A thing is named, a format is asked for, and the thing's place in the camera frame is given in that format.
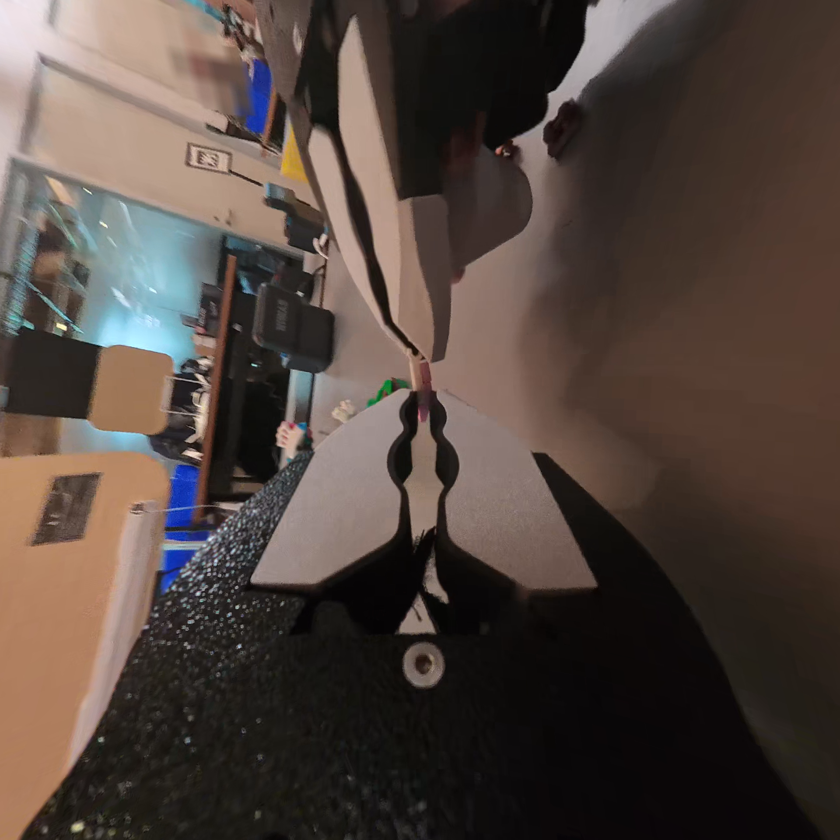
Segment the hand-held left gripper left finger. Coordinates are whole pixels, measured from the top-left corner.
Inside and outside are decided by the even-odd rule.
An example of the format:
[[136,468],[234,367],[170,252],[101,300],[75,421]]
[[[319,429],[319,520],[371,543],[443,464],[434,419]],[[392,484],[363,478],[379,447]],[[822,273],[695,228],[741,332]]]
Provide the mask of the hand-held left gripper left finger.
[[310,594],[413,547],[405,482],[417,395],[399,390],[315,447],[259,559],[256,589]]

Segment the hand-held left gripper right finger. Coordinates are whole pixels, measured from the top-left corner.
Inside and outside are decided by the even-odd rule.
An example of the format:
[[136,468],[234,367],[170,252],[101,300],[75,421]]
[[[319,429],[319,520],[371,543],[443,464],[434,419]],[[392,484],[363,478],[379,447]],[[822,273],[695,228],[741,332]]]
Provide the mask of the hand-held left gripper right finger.
[[531,450],[454,394],[429,407],[447,594],[572,594],[597,582]]

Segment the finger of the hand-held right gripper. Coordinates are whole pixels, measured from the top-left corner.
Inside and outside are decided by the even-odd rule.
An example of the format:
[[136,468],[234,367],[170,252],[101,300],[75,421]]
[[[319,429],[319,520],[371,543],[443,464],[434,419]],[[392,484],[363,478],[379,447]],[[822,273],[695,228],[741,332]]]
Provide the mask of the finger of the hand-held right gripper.
[[389,293],[378,260],[371,218],[342,144],[321,125],[314,125],[308,159],[320,189],[331,238],[350,278],[381,329],[409,355],[422,359],[415,344],[393,321]]
[[393,326],[429,362],[445,357],[451,291],[448,210],[437,158],[432,192],[417,194],[403,166],[391,45],[381,15],[350,17],[338,49],[339,136],[371,226]]

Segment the pink tan lego piece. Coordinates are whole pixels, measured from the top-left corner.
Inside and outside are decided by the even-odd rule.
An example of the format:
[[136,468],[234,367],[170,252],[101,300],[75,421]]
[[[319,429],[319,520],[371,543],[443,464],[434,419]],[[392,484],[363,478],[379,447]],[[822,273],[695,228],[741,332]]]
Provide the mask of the pink tan lego piece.
[[417,419],[420,424],[425,424],[434,392],[430,363],[421,354],[412,351],[406,353],[406,358],[412,390],[416,396]]

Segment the dark red lego piece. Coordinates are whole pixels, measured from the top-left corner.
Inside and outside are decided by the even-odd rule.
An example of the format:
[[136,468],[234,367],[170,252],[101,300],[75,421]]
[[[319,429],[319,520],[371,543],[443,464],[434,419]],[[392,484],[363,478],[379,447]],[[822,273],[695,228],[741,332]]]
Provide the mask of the dark red lego piece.
[[549,158],[559,161],[564,150],[580,131],[585,111],[576,99],[563,102],[556,115],[542,130],[542,142]]

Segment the black charging dock with batteries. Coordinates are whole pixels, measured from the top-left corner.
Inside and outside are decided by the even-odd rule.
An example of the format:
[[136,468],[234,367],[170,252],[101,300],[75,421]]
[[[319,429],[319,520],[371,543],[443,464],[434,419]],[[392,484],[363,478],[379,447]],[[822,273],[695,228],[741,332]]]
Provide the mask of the black charging dock with batteries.
[[271,182],[265,184],[264,204],[285,214],[284,231],[290,247],[326,259],[324,245],[329,229],[318,209],[303,202],[290,188]]

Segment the blue storage bin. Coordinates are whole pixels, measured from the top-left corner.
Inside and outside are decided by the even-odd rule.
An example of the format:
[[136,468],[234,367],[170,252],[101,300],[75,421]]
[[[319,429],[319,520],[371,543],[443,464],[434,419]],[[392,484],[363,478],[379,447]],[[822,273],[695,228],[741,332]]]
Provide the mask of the blue storage bin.
[[250,114],[245,126],[252,133],[265,131],[270,106],[271,76],[265,61],[254,59],[248,71]]
[[[210,536],[210,531],[199,530],[193,526],[199,474],[199,468],[186,464],[176,466],[172,472],[170,502],[164,524],[166,543],[201,545]],[[161,572],[172,578],[196,551],[195,547],[186,549],[164,547]]]

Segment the black charger case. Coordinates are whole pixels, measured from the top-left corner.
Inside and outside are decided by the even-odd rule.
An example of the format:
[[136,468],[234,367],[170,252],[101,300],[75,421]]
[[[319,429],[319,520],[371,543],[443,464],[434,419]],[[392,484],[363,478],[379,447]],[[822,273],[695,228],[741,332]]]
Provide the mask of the black charger case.
[[282,354],[287,368],[317,375],[333,362],[335,317],[302,297],[262,284],[257,292],[252,339],[262,349]]

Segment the wooden topped desk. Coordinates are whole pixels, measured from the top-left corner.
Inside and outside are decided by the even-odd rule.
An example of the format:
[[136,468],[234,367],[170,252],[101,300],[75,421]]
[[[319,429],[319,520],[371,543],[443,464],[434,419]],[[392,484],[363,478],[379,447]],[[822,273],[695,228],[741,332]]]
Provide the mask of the wooden topped desk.
[[224,380],[224,361],[227,351],[228,329],[233,306],[234,292],[237,286],[236,269],[236,257],[232,254],[228,254],[226,258],[224,285],[219,308],[217,335],[215,337],[216,342],[213,371],[203,436],[202,462],[199,468],[196,484],[196,508],[193,513],[194,523],[198,523],[204,515],[203,512],[208,502],[209,480],[212,473],[219,400]]

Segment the beige black board on stand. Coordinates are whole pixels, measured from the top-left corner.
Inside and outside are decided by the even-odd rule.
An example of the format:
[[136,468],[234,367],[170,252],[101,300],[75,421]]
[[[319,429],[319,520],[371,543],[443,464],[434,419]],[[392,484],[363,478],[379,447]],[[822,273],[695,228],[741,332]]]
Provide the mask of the beige black board on stand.
[[2,412],[153,435],[167,425],[174,376],[165,353],[22,329],[2,344]]

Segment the large beige board with label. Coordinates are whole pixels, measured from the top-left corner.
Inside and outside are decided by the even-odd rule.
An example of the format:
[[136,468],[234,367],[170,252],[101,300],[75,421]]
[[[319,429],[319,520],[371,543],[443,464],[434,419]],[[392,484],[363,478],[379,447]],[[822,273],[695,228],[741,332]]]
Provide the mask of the large beige board with label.
[[128,451],[2,458],[1,834],[78,761],[151,607],[166,469]]

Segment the wall marker sign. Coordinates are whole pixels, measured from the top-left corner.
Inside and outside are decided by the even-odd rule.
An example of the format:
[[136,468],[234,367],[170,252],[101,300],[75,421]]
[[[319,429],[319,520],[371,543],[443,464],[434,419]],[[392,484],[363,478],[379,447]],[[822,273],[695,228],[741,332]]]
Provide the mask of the wall marker sign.
[[185,147],[185,165],[200,172],[231,175],[233,153],[210,146],[189,142]]

